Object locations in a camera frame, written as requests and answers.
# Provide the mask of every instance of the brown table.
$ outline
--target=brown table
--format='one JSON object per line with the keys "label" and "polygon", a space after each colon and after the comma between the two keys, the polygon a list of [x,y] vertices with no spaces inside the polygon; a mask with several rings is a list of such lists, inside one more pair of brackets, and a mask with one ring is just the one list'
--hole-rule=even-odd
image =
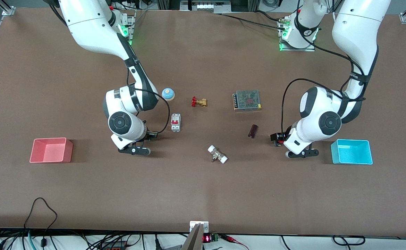
{"label": "brown table", "polygon": [[[272,24],[260,14],[243,18]],[[339,51],[332,18],[318,45]],[[275,30],[206,12],[149,11],[133,48],[157,89],[171,87],[182,131],[146,143],[149,157],[117,152],[101,103],[125,84],[124,63],[79,47],[49,8],[19,8],[0,28],[0,227],[22,226],[32,201],[58,212],[54,227],[186,231],[209,220],[229,233],[355,234],[406,237],[406,25],[386,16],[379,60],[360,116],[316,142],[316,158],[287,159],[279,131],[282,92],[307,77],[338,89],[349,63],[325,52],[280,52]],[[290,88],[285,127],[300,118],[309,83]],[[260,90],[260,112],[235,113],[232,93]],[[192,108],[192,96],[208,106]],[[163,127],[166,106],[139,117]],[[252,124],[259,130],[247,137]],[[69,164],[30,164],[34,138],[67,137]],[[331,163],[337,138],[367,139],[374,165]],[[211,163],[214,144],[229,160]],[[29,225],[53,215],[39,203]]]}

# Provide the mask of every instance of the white robotic arm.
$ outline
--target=white robotic arm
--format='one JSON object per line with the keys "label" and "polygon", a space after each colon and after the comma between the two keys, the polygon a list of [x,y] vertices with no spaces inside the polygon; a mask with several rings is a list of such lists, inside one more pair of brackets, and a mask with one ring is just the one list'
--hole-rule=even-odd
{"label": "white robotic arm", "polygon": [[[147,77],[128,39],[119,33],[118,25],[123,25],[122,19],[127,17],[118,10],[111,11],[105,0],[62,0],[59,4],[79,46],[120,57],[135,79],[134,84],[108,91],[103,101],[108,126],[114,133],[111,139],[122,152],[146,137],[146,125],[133,113],[153,109],[158,102],[154,94],[158,93],[157,89]],[[148,155],[149,152],[149,149],[132,146],[128,153]]]}
{"label": "white robotic arm", "polygon": [[[304,13],[305,7],[316,12],[324,1],[312,2],[304,1],[300,14]],[[333,27],[333,39],[357,65],[353,64],[345,91],[333,90],[334,93],[331,93],[323,87],[312,87],[304,93],[300,102],[302,118],[292,125],[284,141],[294,155],[303,153],[314,141],[332,137],[342,124],[352,121],[359,114],[363,93],[377,60],[377,32],[389,5],[390,0],[345,0]]]}

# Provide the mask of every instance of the black power cord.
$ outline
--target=black power cord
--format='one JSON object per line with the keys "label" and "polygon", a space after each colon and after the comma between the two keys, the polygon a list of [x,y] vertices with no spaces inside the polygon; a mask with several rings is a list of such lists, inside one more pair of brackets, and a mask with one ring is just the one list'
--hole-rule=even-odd
{"label": "black power cord", "polygon": [[280,237],[282,237],[282,241],[284,242],[285,247],[287,248],[287,250],[291,250],[288,245],[286,244],[285,238],[283,235],[281,235]]}
{"label": "black power cord", "polygon": [[57,11],[56,7],[53,5],[50,5],[50,8],[52,9],[53,13],[55,14],[55,16],[58,17],[58,19],[60,19],[60,21],[67,27],[66,21],[63,19],[63,17],[60,15],[60,13]]}
{"label": "black power cord", "polygon": [[[127,87],[129,87],[129,72],[130,72],[130,70],[129,70],[129,68],[127,68],[127,78],[126,78]],[[150,94],[156,95],[156,96],[158,96],[159,98],[161,98],[161,99],[166,103],[166,105],[168,106],[168,120],[166,121],[166,124],[165,124],[164,128],[163,128],[161,131],[159,131],[158,133],[162,133],[163,131],[165,131],[165,129],[166,129],[166,128],[168,127],[168,125],[169,125],[169,117],[171,116],[171,107],[169,106],[168,101],[166,101],[165,98],[163,98],[161,95],[159,95],[158,93],[155,93],[155,92],[153,92],[153,91],[145,90],[145,89],[135,89],[135,90],[144,91],[144,92],[148,92],[148,93],[150,93]]]}
{"label": "black power cord", "polygon": [[[316,84],[317,86],[319,86],[319,87],[321,87],[321,88],[324,88],[327,92],[330,92],[330,93],[332,93],[333,95],[337,96],[338,98],[342,99],[342,97],[341,97],[340,95],[338,95],[336,92],[332,91],[330,88],[328,88],[328,87],[324,86],[323,84],[320,84],[320,83],[318,83],[318,82],[316,82],[316,81],[313,81],[313,80],[310,80],[310,79],[306,79],[306,78],[297,78],[297,79],[294,79],[294,80],[291,81],[291,82],[288,84],[288,86],[286,87],[285,92],[284,92],[284,96],[283,96],[283,98],[282,98],[282,120],[281,120],[281,122],[280,122],[280,128],[281,128],[281,131],[282,131],[282,135],[284,134],[284,103],[285,103],[285,96],[286,96],[286,93],[287,93],[287,91],[288,91],[289,86],[291,86],[291,84],[293,84],[293,83],[296,82],[296,81],[309,81],[309,82],[311,82],[311,83],[313,83],[313,84]],[[351,102],[351,101],[364,101],[364,100],[365,100],[365,98],[360,98],[360,99],[350,99],[349,101]]]}
{"label": "black power cord", "polygon": [[160,241],[158,240],[157,234],[155,234],[155,250],[163,250],[160,245]]}
{"label": "black power cord", "polygon": [[248,23],[252,23],[252,24],[256,24],[256,25],[260,25],[260,26],[264,26],[264,27],[271,27],[271,28],[275,28],[277,30],[285,30],[283,27],[277,27],[277,26],[272,26],[272,25],[268,25],[268,24],[257,23],[257,22],[247,20],[247,19],[243,19],[243,18],[236,17],[236,16],[230,16],[230,15],[224,15],[224,14],[217,14],[217,15],[227,16],[227,17],[234,18],[234,19],[237,19],[237,20],[240,20],[240,21],[245,21],[245,22],[248,22]]}
{"label": "black power cord", "polygon": [[280,18],[273,18],[273,17],[270,17],[266,12],[261,11],[261,10],[256,10],[256,11],[254,11],[254,12],[256,12],[256,13],[262,13],[262,14],[264,14],[268,19],[273,20],[273,21],[275,21],[275,22],[278,22],[279,19],[280,19]]}
{"label": "black power cord", "polygon": [[[295,13],[295,22],[298,22],[298,11],[297,11],[297,10],[298,10],[299,8],[300,8],[300,0],[298,0],[298,2],[297,2],[297,9],[296,9],[296,13]],[[319,46],[315,45],[313,42],[309,41],[309,40],[305,37],[305,35],[303,35],[303,33],[302,33],[301,30],[299,30],[299,29],[297,29],[297,30],[298,30],[298,32],[300,33],[300,35],[302,36],[302,38],[303,38],[307,43],[309,43],[310,45],[312,45],[312,46],[314,46],[315,48],[320,49],[320,50],[322,50],[322,51],[324,51],[324,52],[328,52],[328,53],[330,53],[330,54],[336,55],[336,56],[338,56],[338,57],[341,57],[341,58],[344,58],[344,59],[350,61],[352,64],[356,65],[356,67],[360,70],[360,74],[364,75],[363,70],[362,70],[362,68],[360,67],[360,65],[358,65],[356,62],[354,62],[351,58],[346,57],[346,56],[341,55],[341,54],[339,54],[339,53],[336,53],[336,52],[333,52],[333,51],[330,51],[330,50],[328,50],[328,49],[324,49],[324,48],[322,48],[322,47],[319,47]]]}
{"label": "black power cord", "polygon": [[47,204],[47,201],[46,201],[44,198],[38,197],[38,198],[36,198],[36,199],[33,201],[33,203],[32,203],[32,208],[30,209],[29,215],[27,216],[26,221],[24,222],[24,226],[23,226],[24,229],[26,229],[26,224],[27,224],[27,222],[28,222],[29,219],[30,219],[30,215],[32,215],[32,211],[33,211],[33,207],[35,206],[35,202],[38,201],[38,200],[43,200],[43,201],[44,201],[44,204],[46,204],[46,207],[47,207],[49,210],[51,210],[51,211],[54,213],[54,215],[55,215],[55,219],[52,221],[52,223],[50,223],[50,225],[46,228],[46,230],[44,230],[43,239],[41,239],[41,247],[43,247],[43,250],[44,250],[44,247],[46,246],[46,239],[45,239],[46,232],[47,232],[47,230],[49,230],[49,228],[55,223],[55,221],[57,221],[58,214],[55,212],[55,210],[53,210],[53,209],[49,206],[49,204]]}
{"label": "black power cord", "polygon": [[[337,241],[336,241],[336,238],[341,238],[341,240],[343,240],[344,243],[339,243],[339,242],[337,242]],[[351,246],[352,246],[352,245],[354,245],[354,246],[356,246],[356,245],[363,245],[363,244],[365,244],[365,242],[366,242],[366,239],[365,239],[364,236],[353,236],[352,238],[363,239],[363,241],[362,241],[362,242],[359,242],[359,243],[348,243],[348,242],[346,241],[346,239],[345,239],[343,236],[341,236],[341,235],[333,235],[333,241],[334,241],[334,243],[336,243],[337,245],[341,245],[341,246],[343,246],[343,247],[348,247],[348,250],[351,250]]]}

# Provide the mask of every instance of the cyan plastic box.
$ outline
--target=cyan plastic box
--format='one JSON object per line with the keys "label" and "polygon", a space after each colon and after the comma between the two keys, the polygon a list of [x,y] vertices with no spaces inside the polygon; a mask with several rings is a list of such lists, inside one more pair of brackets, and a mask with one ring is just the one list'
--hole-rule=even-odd
{"label": "cyan plastic box", "polygon": [[371,165],[370,142],[367,140],[338,139],[331,144],[334,164]]}

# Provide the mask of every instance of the cable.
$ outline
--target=cable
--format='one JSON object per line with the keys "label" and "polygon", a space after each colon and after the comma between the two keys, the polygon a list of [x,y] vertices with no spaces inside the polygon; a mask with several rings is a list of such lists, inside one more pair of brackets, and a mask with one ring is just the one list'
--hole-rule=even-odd
{"label": "cable", "polygon": [[27,232],[27,238],[29,239],[30,246],[32,247],[32,249],[36,250],[36,247],[35,247],[35,245],[33,244],[33,241],[32,241],[32,237],[30,236],[30,230]]}
{"label": "cable", "polygon": [[[126,84],[127,84],[127,87],[129,87],[129,68],[127,68]],[[163,128],[161,131],[159,131],[158,133],[162,133],[163,131],[165,131],[165,129],[166,129],[166,128],[168,127],[168,125],[169,125],[169,117],[171,116],[171,107],[169,106],[168,101],[166,101],[165,98],[163,98],[161,95],[159,95],[158,93],[155,93],[155,92],[153,92],[153,91],[145,90],[145,89],[135,89],[135,90],[144,91],[144,92],[148,92],[148,93],[154,94],[154,95],[158,96],[159,98],[161,98],[161,99],[166,103],[166,105],[168,106],[168,120],[166,121],[166,124],[165,124],[164,128]]]}
{"label": "cable", "polygon": [[53,242],[52,235],[50,235],[50,241],[52,242],[53,248],[55,248],[55,250],[58,250],[57,246],[55,245],[55,242]]}
{"label": "cable", "polygon": [[58,19],[60,19],[60,21],[67,27],[66,21],[63,19],[63,17],[61,17],[60,13],[57,11],[56,7],[53,5],[50,5],[50,8],[52,9],[53,13],[55,14],[55,16],[58,17]]}
{"label": "cable", "polygon": [[27,219],[26,219],[26,221],[24,222],[24,226],[23,226],[23,227],[24,227],[24,229],[26,229],[26,224],[27,224],[27,222],[29,221],[30,215],[32,215],[32,211],[33,211],[33,207],[35,206],[35,202],[38,201],[39,199],[43,200],[43,201],[44,201],[44,204],[46,204],[46,207],[47,207],[49,210],[51,210],[51,211],[54,213],[54,215],[55,215],[55,219],[52,221],[52,223],[50,223],[50,225],[46,228],[46,230],[44,230],[43,239],[42,239],[41,241],[45,241],[46,232],[47,232],[47,230],[49,230],[49,228],[55,223],[55,221],[57,221],[58,214],[55,212],[55,210],[53,210],[53,209],[49,206],[49,204],[47,204],[47,201],[46,201],[44,198],[38,197],[38,198],[36,198],[36,199],[33,201],[33,203],[32,203],[32,208],[30,209],[29,215],[27,216]]}
{"label": "cable", "polygon": [[137,20],[135,20],[134,25],[138,22],[138,20],[141,20],[141,18],[146,14],[147,10],[149,10],[149,6],[150,6],[150,5],[148,5],[148,6],[146,7],[146,10],[143,12],[143,14],[141,14],[141,16],[140,16]]}
{"label": "cable", "polygon": [[247,250],[249,250],[249,247],[247,247],[245,244],[239,242],[238,240],[236,240],[236,239],[234,239],[234,238],[232,238],[230,236],[227,236],[226,234],[218,234],[218,235],[220,236],[221,239],[223,239],[223,240],[225,240],[227,242],[242,245],[242,246],[246,247]]}
{"label": "cable", "polygon": [[161,131],[159,131],[158,133],[162,133],[163,131],[165,131],[165,129],[166,129],[166,128],[168,127],[168,125],[169,125],[169,117],[171,116],[171,107],[169,106],[168,101],[166,101],[161,95],[159,95],[159,94],[157,94],[157,93],[155,93],[155,92],[153,92],[153,91],[144,90],[144,89],[135,89],[135,90],[140,90],[140,91],[144,91],[144,92],[148,92],[148,93],[154,94],[154,95],[158,96],[159,98],[161,98],[161,99],[166,103],[166,105],[168,106],[168,120],[166,121],[166,124],[164,125],[164,128],[163,128]]}
{"label": "cable", "polygon": [[138,235],[138,240],[134,243],[134,244],[132,244],[132,245],[128,245],[127,244],[127,240],[126,240],[126,245],[127,245],[127,247],[131,247],[131,246],[133,246],[133,245],[136,245],[139,241],[140,241],[140,239],[141,239],[141,234],[139,234]]}
{"label": "cable", "polygon": [[[337,242],[337,241],[336,241],[336,237],[341,238],[341,240],[343,240],[344,243],[339,243],[339,242]],[[334,241],[334,243],[336,243],[337,245],[341,245],[341,246],[343,246],[343,247],[348,247],[348,250],[351,250],[351,246],[352,246],[352,245],[355,245],[355,246],[356,246],[356,245],[363,245],[363,244],[365,244],[365,242],[366,242],[366,239],[365,239],[364,236],[354,236],[353,238],[363,239],[363,241],[360,242],[360,243],[348,243],[348,242],[346,241],[346,239],[345,239],[343,236],[341,236],[341,235],[333,235],[333,241]]]}
{"label": "cable", "polygon": [[236,16],[229,16],[229,15],[223,15],[223,14],[217,14],[217,15],[228,16],[230,18],[238,19],[240,21],[245,21],[245,22],[249,22],[249,23],[252,23],[252,24],[256,24],[256,25],[261,25],[261,26],[264,26],[264,27],[271,27],[271,28],[275,28],[277,30],[285,30],[285,28],[283,28],[283,27],[277,27],[277,26],[272,26],[272,25],[268,25],[268,24],[257,23],[257,22],[254,22],[254,21],[251,21],[251,20],[246,20],[246,19],[236,17]]}
{"label": "cable", "polygon": [[144,234],[141,235],[141,242],[143,243],[143,250],[146,250],[146,249],[144,248]]}
{"label": "cable", "polygon": [[276,22],[278,22],[279,19],[280,19],[280,18],[276,19],[276,18],[270,17],[266,12],[261,11],[261,10],[256,10],[256,11],[254,11],[254,12],[255,12],[255,13],[262,13],[262,14],[264,14],[268,19],[273,20],[273,21],[276,21]]}
{"label": "cable", "polygon": [[[283,98],[282,98],[282,120],[281,120],[281,123],[280,123],[280,128],[281,128],[281,130],[282,130],[282,136],[284,135],[284,103],[285,103],[285,96],[286,96],[286,93],[287,93],[287,91],[288,91],[289,86],[291,86],[291,84],[293,84],[293,83],[296,82],[296,81],[309,81],[309,82],[311,82],[311,83],[316,84],[316,85],[319,86],[319,87],[324,88],[324,89],[327,90],[328,92],[330,92],[330,93],[332,93],[333,95],[337,96],[338,98],[342,99],[342,97],[341,97],[340,95],[338,95],[336,92],[330,90],[328,87],[326,87],[326,86],[324,86],[323,84],[320,84],[320,83],[318,83],[318,82],[316,82],[316,81],[313,81],[313,80],[310,80],[310,79],[306,79],[306,78],[297,78],[297,79],[294,79],[294,80],[291,81],[291,82],[288,84],[288,86],[286,87],[285,92],[284,92],[284,96],[283,96]],[[350,99],[349,101],[351,102],[351,101],[364,101],[364,100],[365,100],[365,98],[359,98],[359,99]]]}
{"label": "cable", "polygon": [[284,236],[281,235],[280,237],[282,237],[282,241],[284,242],[285,247],[287,248],[287,250],[291,250],[291,249],[288,247],[288,245],[286,244]]}
{"label": "cable", "polygon": [[[299,6],[300,6],[300,0],[298,0],[298,2],[297,2],[297,9],[300,8]],[[296,12],[295,18],[296,18],[296,21],[295,21],[295,22],[298,22],[298,11]],[[322,50],[322,51],[324,51],[324,52],[331,53],[331,54],[333,54],[333,55],[336,55],[336,56],[338,56],[338,57],[341,57],[341,58],[344,58],[344,59],[350,61],[351,63],[353,63],[354,65],[356,65],[356,67],[360,70],[360,73],[361,73],[362,75],[364,74],[362,68],[360,67],[360,65],[358,65],[356,62],[354,62],[351,58],[346,57],[346,56],[341,55],[341,54],[339,54],[339,53],[336,53],[336,52],[333,52],[333,51],[330,51],[330,50],[328,50],[328,49],[324,49],[324,48],[322,48],[322,47],[319,47],[319,46],[315,45],[313,42],[309,41],[309,40],[305,37],[305,35],[303,35],[303,33],[302,33],[301,30],[299,30],[299,29],[297,29],[297,30],[298,30],[298,32],[300,33],[300,35],[302,36],[302,38],[303,38],[307,43],[309,43],[310,45],[312,45],[312,46],[314,46],[315,48],[320,49],[320,50]]]}

